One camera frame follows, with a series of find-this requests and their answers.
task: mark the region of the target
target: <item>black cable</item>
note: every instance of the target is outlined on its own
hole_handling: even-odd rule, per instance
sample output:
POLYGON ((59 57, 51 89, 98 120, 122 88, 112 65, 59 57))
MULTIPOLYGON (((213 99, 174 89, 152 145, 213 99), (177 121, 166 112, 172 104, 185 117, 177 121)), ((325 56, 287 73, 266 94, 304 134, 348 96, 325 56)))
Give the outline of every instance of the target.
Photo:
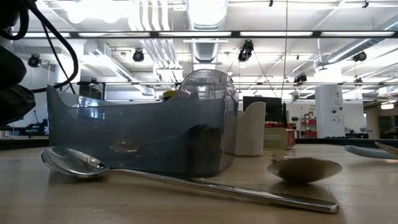
MULTIPOLYGON (((54 88, 60 88, 67 84, 69 84, 72 80, 74 80, 79 71, 79 63, 77 59, 77 55, 73 47, 68 43, 68 41, 58 32, 58 30, 51 24, 51 22, 37 9, 36 4, 34 2, 27 3, 28 8, 35 14, 35 16, 54 34, 54 36, 65 46, 65 48, 69 51, 69 54, 73 61, 73 72, 70 77, 62 83, 56 84, 54 88)), ((35 90, 31 90, 32 93, 42 93, 45 92, 46 88, 39 88, 35 90)))
MULTIPOLYGON (((52 41, 51 41, 51 38, 50 38, 50 35, 49 35, 49 32, 48 32, 47 28, 45 27, 45 25, 44 25, 43 23, 42 23, 42 26, 43 26, 43 30, 44 30, 44 32, 45 32, 45 36, 46 36, 47 40, 49 41, 51 50, 52 50, 52 52, 53 52, 53 54, 54 54, 54 56, 55 56, 55 59, 57 60, 57 62, 58 62, 58 64, 59 64, 59 66, 60 66, 60 68, 61 68, 63 74, 65 75, 65 77, 66 77, 67 79, 69 79, 69 77, 68 77, 68 75, 67 75, 67 72, 66 72, 65 69, 63 68, 63 65, 62 65, 62 63, 61 63, 61 60, 60 60, 60 58, 58 57, 57 52, 55 51, 54 45, 52 44, 52 41)), ((72 93, 76 95, 75 89, 73 88, 73 86, 72 86, 71 83, 69 83, 69 86, 70 86, 70 89, 72 90, 72 93)))
POLYGON ((275 93, 275 91, 274 91, 274 88, 272 87, 271 83, 269 82, 269 79, 268 79, 268 77, 267 77, 267 74, 265 73, 264 69, 262 68, 262 65, 261 65, 261 63, 260 63, 259 58, 257 57, 256 52, 253 51, 253 53, 254 53, 254 56, 256 56, 257 62, 258 62, 258 64, 259 64, 260 68, 261 68, 261 71, 262 71, 263 76, 266 78, 268 85, 271 87, 272 92, 275 94, 275 97, 278 98, 278 96, 276 95, 276 93, 275 93))
POLYGON ((19 0, 19 3, 15 3, 18 5, 19 11, 19 19, 20 19, 20 28, 17 35, 10 35, 5 30, 0 29, 0 36, 8 40, 21 40, 25 37, 27 30, 29 28, 29 10, 22 3, 22 0, 19 0))
POLYGON ((287 25, 288 25, 287 19, 289 18, 289 17, 288 17, 288 12, 289 12, 289 0, 286 0, 286 29, 285 29, 286 36, 285 36, 285 56, 284 56, 284 74, 283 74, 284 79, 282 80, 282 90, 281 90, 281 93, 280 93, 280 98, 281 98, 281 99, 282 99, 283 96, 284 96, 284 86, 285 86, 285 79, 286 79, 287 28, 288 28, 288 26, 287 26, 287 25))

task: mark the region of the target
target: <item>clear plastic container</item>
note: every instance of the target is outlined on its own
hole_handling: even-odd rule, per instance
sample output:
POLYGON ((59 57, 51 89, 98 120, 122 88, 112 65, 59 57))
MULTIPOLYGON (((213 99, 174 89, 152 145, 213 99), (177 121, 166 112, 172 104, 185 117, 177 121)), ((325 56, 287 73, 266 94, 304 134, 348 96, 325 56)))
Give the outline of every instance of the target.
POLYGON ((223 72, 197 70, 179 90, 185 93, 165 102, 120 105, 48 86, 50 145, 87 153, 112 168, 219 174, 234 157, 236 89, 223 72))

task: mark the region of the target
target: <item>computer monitor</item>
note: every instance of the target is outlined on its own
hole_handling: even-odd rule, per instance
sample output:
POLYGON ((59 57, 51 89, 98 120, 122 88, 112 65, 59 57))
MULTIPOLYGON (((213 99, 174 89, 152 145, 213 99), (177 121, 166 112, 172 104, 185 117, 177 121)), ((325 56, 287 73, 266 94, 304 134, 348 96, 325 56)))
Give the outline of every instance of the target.
POLYGON ((254 102, 265 102, 266 117, 265 121, 284 122, 284 114, 281 98, 261 97, 261 96, 244 96, 243 97, 243 111, 254 102))

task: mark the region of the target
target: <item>wooden table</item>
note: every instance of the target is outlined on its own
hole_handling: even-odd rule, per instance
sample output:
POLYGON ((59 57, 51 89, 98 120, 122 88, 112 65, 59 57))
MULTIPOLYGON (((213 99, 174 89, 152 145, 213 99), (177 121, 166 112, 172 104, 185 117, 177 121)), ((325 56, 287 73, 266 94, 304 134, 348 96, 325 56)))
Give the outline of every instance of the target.
POLYGON ((212 182, 332 200, 339 214, 268 205, 112 175, 89 182, 50 172, 42 149, 0 152, 0 223, 397 223, 398 161, 369 159, 341 146, 288 151, 339 162, 343 171, 311 185, 289 186, 266 171, 263 157, 239 157, 212 182))

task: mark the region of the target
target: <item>spoon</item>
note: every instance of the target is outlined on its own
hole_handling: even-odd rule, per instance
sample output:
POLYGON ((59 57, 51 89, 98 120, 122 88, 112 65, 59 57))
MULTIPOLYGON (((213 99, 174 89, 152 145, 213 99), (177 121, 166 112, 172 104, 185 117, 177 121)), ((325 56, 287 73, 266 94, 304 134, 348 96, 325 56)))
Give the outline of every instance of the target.
POLYGON ((388 146, 386 144, 381 144, 378 142, 375 142, 375 144, 381 148, 382 150, 388 152, 389 154, 391 154, 395 159, 398 159, 398 149, 392 147, 392 146, 388 146))
POLYGON ((393 153, 384 149, 381 145, 386 146, 385 144, 381 144, 375 142, 377 146, 381 149, 366 149, 363 147, 358 146, 345 146, 345 150, 357 156, 369 157, 369 158, 376 158, 376 159, 398 159, 397 156, 393 155, 393 153))
POLYGON ((274 175, 295 183, 309 183, 331 177, 343 168, 338 163, 312 157, 281 157, 272 155, 276 161, 267 170, 274 175))
POLYGON ((136 170, 110 169, 101 161, 85 153, 64 147, 52 147, 42 152, 42 160, 52 170, 69 177, 94 178, 108 173, 129 174, 134 177, 149 179, 166 184, 174 184, 197 190, 225 194, 234 197, 274 203, 290 207, 314 210, 326 213, 337 213, 338 204, 324 200, 298 197, 286 194, 272 194, 264 191, 244 189, 222 184, 215 184, 191 179, 179 179, 164 175, 151 174, 136 170))

